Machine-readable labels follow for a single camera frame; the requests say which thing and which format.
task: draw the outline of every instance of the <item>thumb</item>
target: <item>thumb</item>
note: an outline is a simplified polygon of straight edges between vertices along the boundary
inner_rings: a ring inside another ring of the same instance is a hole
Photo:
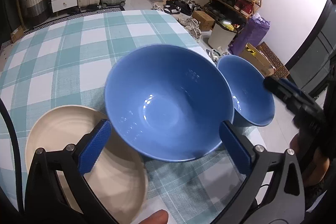
[[[159,210],[148,218],[142,220],[139,224],[167,224],[167,222],[168,213],[165,210]]]

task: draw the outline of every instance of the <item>bowl rim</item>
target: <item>bowl rim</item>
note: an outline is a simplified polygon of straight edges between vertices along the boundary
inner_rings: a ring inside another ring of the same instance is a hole
[[[134,50],[132,50],[129,54],[123,56],[120,60],[118,60],[118,62],[111,68],[107,78],[106,78],[106,82],[105,82],[105,90],[104,90],[104,96],[105,96],[105,108],[106,108],[106,113],[107,113],[107,116],[109,117],[109,120],[110,122],[112,123],[115,131],[117,132],[117,134],[130,146],[132,147],[133,149],[135,149],[136,151],[138,151],[139,153],[141,153],[142,155],[145,155],[149,158],[152,158],[152,159],[155,159],[155,160],[160,160],[160,161],[166,161],[166,162],[187,162],[187,161],[192,161],[192,160],[197,160],[199,158],[202,158],[204,156],[206,156],[207,154],[213,152],[215,149],[217,149],[221,144],[222,144],[222,141],[220,141],[217,145],[215,145],[212,149],[210,149],[208,152],[206,152],[205,154],[201,155],[201,156],[196,156],[196,157],[192,157],[192,158],[189,158],[189,159],[181,159],[181,160],[171,160],[171,159],[163,159],[163,158],[160,158],[160,157],[157,157],[157,156],[154,156],[154,155],[151,155],[141,149],[139,149],[138,147],[136,147],[135,145],[133,145],[131,142],[125,140],[123,138],[123,136],[119,133],[119,129],[114,125],[113,121],[113,117],[112,115],[110,115],[110,111],[109,111],[109,107],[108,107],[108,103],[107,103],[107,96],[106,96],[106,93],[107,93],[107,86],[108,86],[108,83],[112,83],[112,81],[110,81],[111,77],[112,77],[112,74],[115,70],[115,68],[117,66],[121,66],[121,64],[123,64],[124,62],[127,62],[127,57],[129,57],[131,54],[134,54],[134,52],[137,52],[139,50],[143,50],[144,48],[149,48],[149,47],[170,47],[170,48],[178,48],[180,50],[183,50],[185,52],[189,52],[191,54],[194,54],[195,56],[199,57],[199,58],[202,58],[203,60],[205,60],[207,62],[207,64],[209,64],[211,66],[211,68],[214,68],[214,70],[217,71],[217,73],[219,73],[219,75],[221,76],[221,78],[223,79],[223,81],[225,82],[229,92],[231,93],[231,113],[232,115],[230,120],[228,120],[230,123],[233,122],[233,119],[234,119],[234,113],[235,113],[235,107],[234,107],[234,104],[233,104],[233,100],[232,100],[232,92],[231,92],[231,89],[230,89],[230,86],[228,84],[228,82],[226,81],[225,77],[223,76],[223,74],[218,70],[218,68],[216,66],[214,66],[214,64],[212,64],[208,59],[206,59],[204,56],[200,55],[199,53],[197,52],[194,52],[193,50],[189,49],[189,48],[184,48],[184,47],[180,47],[180,46],[175,46],[175,45],[170,45],[170,44],[152,44],[152,45],[147,45],[147,46],[142,46],[142,47],[139,47],[139,48],[136,48]]]
[[[257,70],[257,68],[255,67],[255,66],[253,66],[249,61],[247,61],[247,60],[245,60],[244,58],[242,58],[242,57],[240,57],[240,56],[237,56],[237,55],[224,55],[219,61],[218,61],[218,63],[217,63],[217,69],[219,70],[219,68],[218,68],[218,66],[219,66],[219,64],[221,63],[221,61],[222,60],[224,60],[224,58],[226,59],[226,60],[228,60],[229,58],[231,58],[231,59],[241,59],[241,60],[243,60],[243,62],[245,62],[248,66],[251,66],[252,68],[254,68],[255,69],[255,71],[263,78],[263,79],[265,79],[265,77],[261,74],[261,72],[259,71],[259,70]],[[272,97],[272,102],[273,102],[273,115],[272,115],[272,119],[270,120],[270,122],[269,123],[256,123],[256,122],[253,122],[253,121],[251,121],[251,120],[249,120],[249,119],[247,119],[246,117],[244,117],[237,109],[236,109],[236,107],[235,107],[235,105],[234,105],[234,108],[235,108],[235,111],[236,112],[238,112],[245,120],[247,120],[250,124],[252,124],[252,125],[254,125],[254,126],[257,126],[257,127],[265,127],[266,125],[268,125],[268,124],[270,124],[271,122],[272,122],[272,120],[273,120],[273,118],[274,118],[274,116],[275,116],[275,103],[274,103],[274,98],[273,98],[273,95],[272,95],[272,93],[271,92],[269,92],[269,94],[270,94],[270,96]]]

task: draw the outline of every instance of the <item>small blue bowl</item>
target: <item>small blue bowl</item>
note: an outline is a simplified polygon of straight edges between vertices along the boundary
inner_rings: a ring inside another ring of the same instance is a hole
[[[262,74],[251,63],[235,55],[222,57],[217,68],[232,92],[235,106],[233,125],[268,125],[275,114],[274,99],[272,93],[264,88]]]
[[[216,149],[221,122],[234,116],[219,70],[198,53],[171,45],[139,48],[119,60],[107,77],[105,105],[126,143],[170,162]]]

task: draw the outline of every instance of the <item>open cardboard box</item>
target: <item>open cardboard box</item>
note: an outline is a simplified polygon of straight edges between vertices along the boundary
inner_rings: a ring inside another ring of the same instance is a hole
[[[251,51],[245,48],[239,56],[255,66],[264,77],[271,76],[274,73],[272,64],[250,43],[247,44],[247,47]]]

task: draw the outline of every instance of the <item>trash bag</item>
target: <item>trash bag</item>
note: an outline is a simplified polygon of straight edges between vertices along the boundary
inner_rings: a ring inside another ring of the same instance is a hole
[[[270,22],[262,18],[258,13],[254,14],[246,23],[244,29],[237,35],[237,38],[229,46],[229,51],[239,55],[247,43],[257,47],[263,37],[267,34]]]

